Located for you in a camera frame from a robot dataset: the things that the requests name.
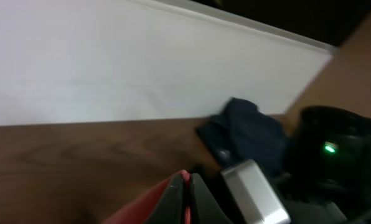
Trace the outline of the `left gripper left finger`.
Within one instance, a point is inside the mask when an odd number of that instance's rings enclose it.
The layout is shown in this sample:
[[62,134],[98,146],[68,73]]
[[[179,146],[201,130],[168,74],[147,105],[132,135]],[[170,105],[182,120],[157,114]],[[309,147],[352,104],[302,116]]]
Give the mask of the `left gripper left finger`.
[[181,174],[176,174],[144,224],[182,224],[184,192],[184,179]]

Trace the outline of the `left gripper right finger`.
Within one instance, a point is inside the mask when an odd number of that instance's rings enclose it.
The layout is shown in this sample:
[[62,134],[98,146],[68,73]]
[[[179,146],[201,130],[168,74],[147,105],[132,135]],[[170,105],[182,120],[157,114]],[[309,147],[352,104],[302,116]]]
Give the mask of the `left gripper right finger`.
[[193,224],[233,224],[220,208],[199,174],[192,174],[190,182],[190,213]]

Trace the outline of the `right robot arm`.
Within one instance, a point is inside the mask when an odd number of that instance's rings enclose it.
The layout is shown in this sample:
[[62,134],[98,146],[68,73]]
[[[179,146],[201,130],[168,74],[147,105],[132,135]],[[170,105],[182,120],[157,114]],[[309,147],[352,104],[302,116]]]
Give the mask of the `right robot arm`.
[[371,223],[371,118],[340,108],[302,110],[280,184],[293,223]]

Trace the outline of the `red soccer t-shirt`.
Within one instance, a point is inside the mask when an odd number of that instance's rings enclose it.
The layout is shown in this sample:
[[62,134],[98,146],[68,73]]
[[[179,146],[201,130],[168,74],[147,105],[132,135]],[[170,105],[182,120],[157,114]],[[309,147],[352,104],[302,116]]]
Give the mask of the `red soccer t-shirt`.
[[189,185],[191,174],[186,170],[180,170],[170,177],[162,180],[154,187],[149,189],[142,196],[126,204],[123,208],[118,210],[112,216],[108,217],[103,224],[141,224],[148,218],[152,213],[155,206],[166,187],[169,186],[170,181],[175,176],[185,177],[186,186]]

